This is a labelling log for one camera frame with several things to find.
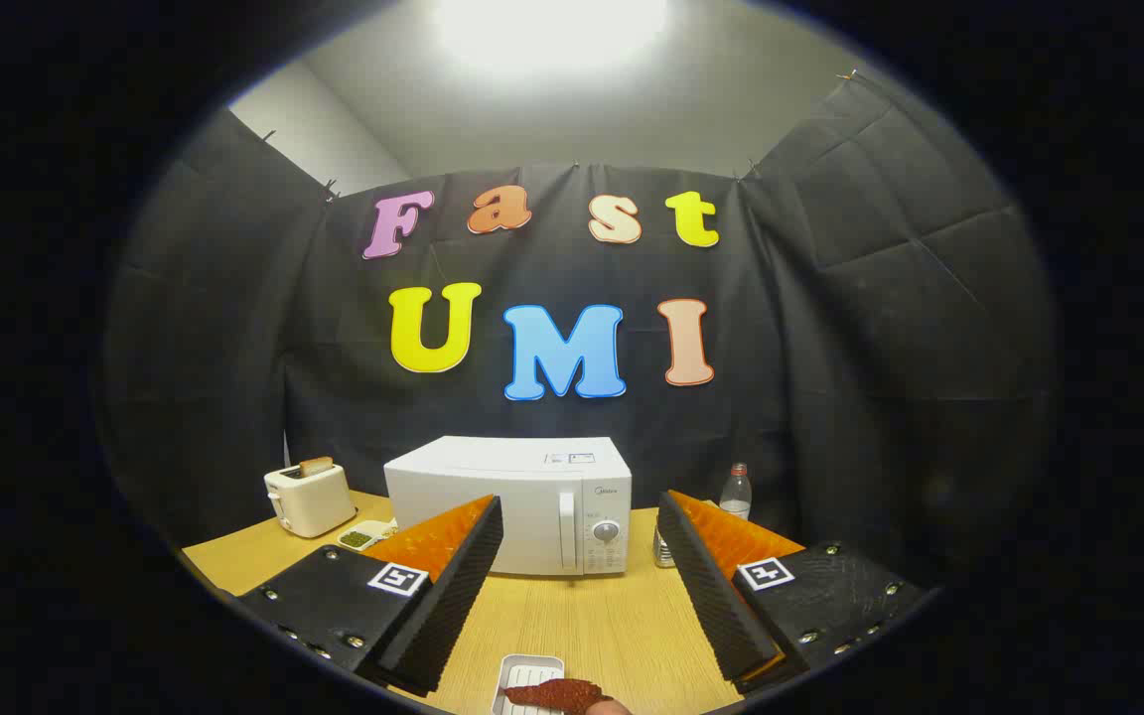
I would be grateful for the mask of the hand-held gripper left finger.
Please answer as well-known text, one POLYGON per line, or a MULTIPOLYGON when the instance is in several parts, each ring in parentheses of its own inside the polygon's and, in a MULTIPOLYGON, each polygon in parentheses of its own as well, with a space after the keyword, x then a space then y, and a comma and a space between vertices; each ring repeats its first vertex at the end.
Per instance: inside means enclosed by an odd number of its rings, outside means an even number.
POLYGON ((427 696, 439 688, 503 537, 501 498, 482 496, 363 551, 321 546, 235 606, 305 656, 427 696))

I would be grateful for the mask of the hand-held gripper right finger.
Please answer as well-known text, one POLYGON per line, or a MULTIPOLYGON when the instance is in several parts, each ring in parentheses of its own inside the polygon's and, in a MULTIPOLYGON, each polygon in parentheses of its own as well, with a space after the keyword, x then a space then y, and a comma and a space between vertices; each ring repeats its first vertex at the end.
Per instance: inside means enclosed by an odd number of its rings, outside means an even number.
POLYGON ((673 490, 657 526, 740 696, 848 659, 930 596, 843 540, 802 546, 673 490))

